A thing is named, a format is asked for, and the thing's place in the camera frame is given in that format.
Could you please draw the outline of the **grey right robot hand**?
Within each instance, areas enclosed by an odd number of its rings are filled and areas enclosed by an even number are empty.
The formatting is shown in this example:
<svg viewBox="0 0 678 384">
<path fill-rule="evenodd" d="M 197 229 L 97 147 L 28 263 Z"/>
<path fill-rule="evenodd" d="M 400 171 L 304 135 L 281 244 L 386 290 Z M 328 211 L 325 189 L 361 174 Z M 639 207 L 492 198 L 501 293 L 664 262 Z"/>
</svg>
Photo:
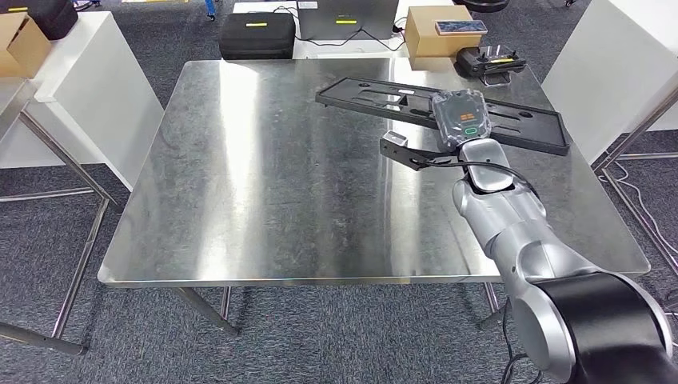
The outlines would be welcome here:
<svg viewBox="0 0 678 384">
<path fill-rule="evenodd" d="M 443 152 L 490 136 L 489 111 L 479 90 L 438 91 L 431 95 L 430 107 L 438 129 L 437 147 Z"/>
</svg>

